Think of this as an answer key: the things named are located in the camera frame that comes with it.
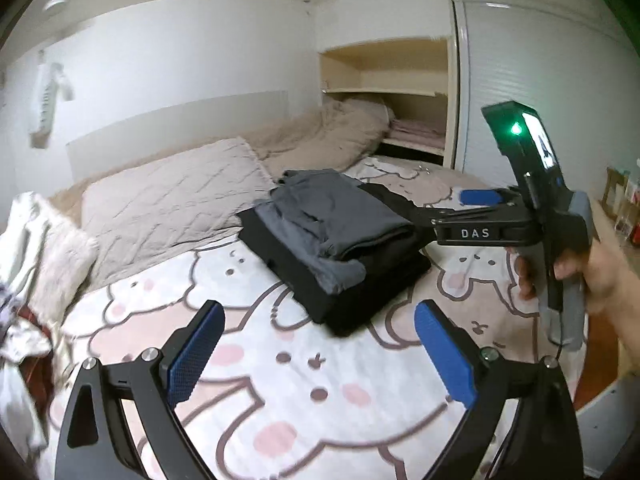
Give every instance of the white sliding door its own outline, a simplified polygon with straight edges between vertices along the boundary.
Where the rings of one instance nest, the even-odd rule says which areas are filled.
[[[601,194],[607,166],[634,167],[640,59],[629,44],[526,7],[463,1],[456,15],[463,39],[458,170],[493,185],[515,183],[480,112],[512,99],[540,113],[569,188]]]

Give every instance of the bed sheet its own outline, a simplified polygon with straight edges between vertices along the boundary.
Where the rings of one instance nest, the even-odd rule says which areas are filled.
[[[461,187],[478,186],[426,163],[368,158],[348,173],[385,184],[419,206],[462,208]],[[208,299],[226,330],[191,398],[175,411],[217,478],[419,480],[464,413],[440,380],[413,326],[415,305],[433,298],[479,346],[528,362],[555,353],[540,333],[537,300],[518,298],[513,255],[503,248],[430,244],[433,267],[362,330],[345,339],[314,325],[292,292],[235,236],[180,254],[95,290],[71,311],[64,332],[74,361],[135,359],[160,347]],[[585,350],[561,357],[572,395]],[[52,478],[71,383],[48,411],[49,447],[38,474]],[[482,461],[506,436],[509,401]],[[148,475],[164,478],[132,402],[130,430]]]

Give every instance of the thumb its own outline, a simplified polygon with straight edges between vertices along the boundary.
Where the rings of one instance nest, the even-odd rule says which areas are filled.
[[[566,250],[554,263],[556,280],[564,280],[576,272],[584,272],[587,261],[588,259],[585,260],[573,251]]]

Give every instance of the silver bolt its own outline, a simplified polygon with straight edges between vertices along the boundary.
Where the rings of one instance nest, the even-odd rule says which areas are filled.
[[[484,359],[485,361],[487,361],[488,363],[492,363],[494,362],[498,357],[500,357],[500,352],[498,352],[494,347],[492,346],[485,346],[484,348],[480,349],[480,355],[482,357],[482,359]]]
[[[158,357],[158,354],[160,352],[158,352],[157,348],[147,348],[146,350],[144,350],[142,352],[142,360],[143,361],[153,361],[156,357]]]
[[[85,370],[91,370],[91,368],[93,368],[97,362],[98,360],[95,357],[88,357],[87,359],[82,361],[82,368],[84,368]]]
[[[550,355],[545,356],[542,362],[547,368],[558,368],[558,360]]]

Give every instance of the blue gripper pad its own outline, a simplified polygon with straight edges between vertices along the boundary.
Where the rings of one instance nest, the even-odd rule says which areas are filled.
[[[166,402],[171,408],[175,408],[179,402],[189,399],[225,330],[225,309],[217,301],[207,301],[202,308],[208,306],[210,307],[209,311],[199,322],[194,318],[187,327],[176,331],[187,330],[191,332],[191,335],[181,345],[177,356],[167,369]],[[198,323],[195,330],[191,325],[194,322]],[[173,337],[172,335],[167,345],[172,342]]]
[[[460,191],[462,205],[492,206],[504,202],[500,193],[493,189],[463,189]]]
[[[478,394],[473,368],[424,301],[415,307],[414,323],[420,342],[449,395],[469,409]]]

